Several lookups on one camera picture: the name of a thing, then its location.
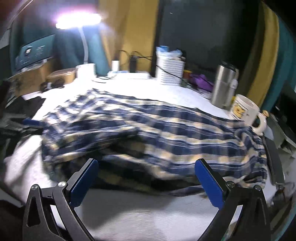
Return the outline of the blue plaid pants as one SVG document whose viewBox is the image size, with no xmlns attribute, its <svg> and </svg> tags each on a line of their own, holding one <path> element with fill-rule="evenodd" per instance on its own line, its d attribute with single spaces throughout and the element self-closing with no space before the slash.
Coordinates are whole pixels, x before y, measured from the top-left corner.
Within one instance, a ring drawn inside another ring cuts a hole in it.
<svg viewBox="0 0 296 241">
<path fill-rule="evenodd" d="M 46 114 L 44 123 L 42 159 L 55 181 L 88 158 L 98 160 L 96 186 L 106 189 L 199 193 L 198 159 L 242 187 L 267 180 L 265 149 L 252 128 L 199 109 L 91 89 Z"/>
</svg>

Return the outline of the black garment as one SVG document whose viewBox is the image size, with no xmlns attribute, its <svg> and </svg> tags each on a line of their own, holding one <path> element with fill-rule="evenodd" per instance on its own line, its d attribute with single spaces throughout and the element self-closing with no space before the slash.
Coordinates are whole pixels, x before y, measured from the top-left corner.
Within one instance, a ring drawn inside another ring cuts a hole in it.
<svg viewBox="0 0 296 241">
<path fill-rule="evenodd" d="M 41 121 L 33 120 L 33 117 L 44 102 L 45 99 L 39 96 L 28 100 L 23 97 L 16 98 L 1 111 L 1 137 L 41 135 L 45 125 Z"/>
</svg>

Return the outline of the white cartoon mug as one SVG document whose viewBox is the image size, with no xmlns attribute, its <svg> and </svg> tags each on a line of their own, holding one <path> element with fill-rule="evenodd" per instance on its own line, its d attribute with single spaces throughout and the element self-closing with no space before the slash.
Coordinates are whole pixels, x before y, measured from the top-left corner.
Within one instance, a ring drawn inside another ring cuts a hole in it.
<svg viewBox="0 0 296 241">
<path fill-rule="evenodd" d="M 262 136 L 267 127 L 267 111 L 260 112 L 260 108 L 247 97 L 237 94 L 229 111 L 229 117 L 233 120 L 243 121 L 251 126 L 254 133 Z"/>
</svg>

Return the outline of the cardboard box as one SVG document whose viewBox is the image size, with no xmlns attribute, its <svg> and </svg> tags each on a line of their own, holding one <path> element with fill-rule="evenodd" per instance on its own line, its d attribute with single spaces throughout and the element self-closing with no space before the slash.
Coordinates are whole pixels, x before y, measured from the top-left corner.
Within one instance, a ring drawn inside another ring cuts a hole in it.
<svg viewBox="0 0 296 241">
<path fill-rule="evenodd" d="M 11 87 L 16 97 L 40 90 L 40 85 L 46 81 L 46 77 L 57 68 L 55 59 L 35 65 L 29 70 L 17 73 L 9 78 Z"/>
</svg>

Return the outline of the tan oval basket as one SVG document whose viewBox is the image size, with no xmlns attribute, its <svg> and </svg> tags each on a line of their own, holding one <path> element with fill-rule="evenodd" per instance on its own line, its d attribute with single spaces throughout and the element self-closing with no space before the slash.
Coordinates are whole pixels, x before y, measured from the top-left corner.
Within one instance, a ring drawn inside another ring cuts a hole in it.
<svg viewBox="0 0 296 241">
<path fill-rule="evenodd" d="M 47 82 L 55 82 L 56 80 L 64 80 L 65 84 L 72 83 L 76 78 L 76 69 L 75 68 L 68 68 L 62 69 L 52 72 L 46 77 Z"/>
</svg>

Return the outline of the stainless steel tumbler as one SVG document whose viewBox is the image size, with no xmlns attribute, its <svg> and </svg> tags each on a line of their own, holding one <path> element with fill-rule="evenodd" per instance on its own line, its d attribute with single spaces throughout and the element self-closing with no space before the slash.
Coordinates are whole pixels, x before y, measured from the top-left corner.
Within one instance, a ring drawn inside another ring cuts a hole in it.
<svg viewBox="0 0 296 241">
<path fill-rule="evenodd" d="M 232 64 L 222 62 L 216 71 L 211 95 L 211 104 L 218 108 L 228 108 L 238 85 L 239 70 Z"/>
</svg>

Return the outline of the purple cloth item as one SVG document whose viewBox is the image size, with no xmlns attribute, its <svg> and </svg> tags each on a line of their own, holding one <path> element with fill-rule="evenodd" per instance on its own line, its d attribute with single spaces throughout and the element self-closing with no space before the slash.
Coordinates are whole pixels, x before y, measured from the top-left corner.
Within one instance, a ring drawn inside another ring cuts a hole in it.
<svg viewBox="0 0 296 241">
<path fill-rule="evenodd" d="M 203 74 L 191 74 L 190 83 L 199 89 L 212 92 L 214 84 L 208 81 L 207 77 Z"/>
</svg>

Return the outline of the white power strip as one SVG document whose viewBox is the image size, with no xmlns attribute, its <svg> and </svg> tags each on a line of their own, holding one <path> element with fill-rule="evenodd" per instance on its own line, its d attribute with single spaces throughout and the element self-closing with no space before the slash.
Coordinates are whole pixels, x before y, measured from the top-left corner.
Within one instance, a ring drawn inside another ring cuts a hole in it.
<svg viewBox="0 0 296 241">
<path fill-rule="evenodd" d="M 122 71 L 109 71 L 107 74 L 108 78 L 115 79 L 149 79 L 151 76 L 146 71 L 129 72 L 127 70 Z"/>
</svg>

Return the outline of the white charger plug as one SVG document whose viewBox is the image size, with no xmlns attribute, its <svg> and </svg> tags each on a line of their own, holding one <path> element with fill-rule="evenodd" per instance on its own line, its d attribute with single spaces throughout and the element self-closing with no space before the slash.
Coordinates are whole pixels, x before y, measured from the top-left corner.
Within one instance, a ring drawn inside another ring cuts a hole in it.
<svg viewBox="0 0 296 241">
<path fill-rule="evenodd" d="M 112 60 L 111 61 L 111 71 L 117 72 L 119 70 L 119 60 Z"/>
</svg>

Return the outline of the teal curtain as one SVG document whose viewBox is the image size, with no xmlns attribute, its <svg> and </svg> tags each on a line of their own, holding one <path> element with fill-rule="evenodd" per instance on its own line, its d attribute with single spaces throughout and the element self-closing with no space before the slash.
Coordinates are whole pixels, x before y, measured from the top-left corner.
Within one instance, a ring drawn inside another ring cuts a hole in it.
<svg viewBox="0 0 296 241">
<path fill-rule="evenodd" d="M 96 74 L 104 76 L 110 70 L 99 29 L 96 26 L 82 28 L 88 47 L 88 63 L 95 64 Z M 11 72 L 17 73 L 22 47 L 46 37 L 45 49 L 49 50 L 49 58 L 56 60 L 58 69 L 74 68 L 84 63 L 84 47 L 77 28 L 59 30 L 48 23 L 26 23 L 15 20 L 11 25 L 10 61 Z"/>
</svg>

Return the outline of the black power adapter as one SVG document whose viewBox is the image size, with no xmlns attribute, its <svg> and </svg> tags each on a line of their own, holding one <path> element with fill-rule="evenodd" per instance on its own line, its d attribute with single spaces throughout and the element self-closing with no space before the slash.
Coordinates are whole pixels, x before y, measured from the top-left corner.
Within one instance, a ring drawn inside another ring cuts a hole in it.
<svg viewBox="0 0 296 241">
<path fill-rule="evenodd" d="M 134 56 L 134 55 L 130 56 L 129 71 L 130 71 L 130 73 L 136 73 L 136 71 L 137 71 L 137 56 Z"/>
</svg>

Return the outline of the white slotted storage basket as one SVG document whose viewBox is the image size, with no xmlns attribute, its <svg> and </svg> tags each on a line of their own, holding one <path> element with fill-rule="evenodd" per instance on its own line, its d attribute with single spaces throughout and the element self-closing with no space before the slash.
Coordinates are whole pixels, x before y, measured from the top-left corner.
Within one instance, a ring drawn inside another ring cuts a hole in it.
<svg viewBox="0 0 296 241">
<path fill-rule="evenodd" d="M 185 68 L 181 50 L 169 51 L 168 46 L 156 47 L 156 79 L 163 85 L 180 85 Z"/>
</svg>

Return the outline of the white desk lamp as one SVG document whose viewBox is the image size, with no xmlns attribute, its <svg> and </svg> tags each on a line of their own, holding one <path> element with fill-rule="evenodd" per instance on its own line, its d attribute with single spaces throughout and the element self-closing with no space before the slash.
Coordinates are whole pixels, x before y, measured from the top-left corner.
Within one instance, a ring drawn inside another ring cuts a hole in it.
<svg viewBox="0 0 296 241">
<path fill-rule="evenodd" d="M 100 22 L 101 16 L 90 11 L 68 11 L 57 17 L 54 49 L 64 69 L 94 64 L 96 75 L 107 75 L 109 64 Z"/>
</svg>

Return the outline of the yellow curtain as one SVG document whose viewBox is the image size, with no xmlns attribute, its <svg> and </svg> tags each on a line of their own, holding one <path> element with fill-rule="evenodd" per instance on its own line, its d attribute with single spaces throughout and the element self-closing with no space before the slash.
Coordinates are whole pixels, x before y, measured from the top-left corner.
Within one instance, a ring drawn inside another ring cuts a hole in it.
<svg viewBox="0 0 296 241">
<path fill-rule="evenodd" d="M 159 1 L 99 1 L 100 35 L 107 63 L 120 61 L 128 69 L 128 56 L 137 51 L 152 56 Z"/>
</svg>

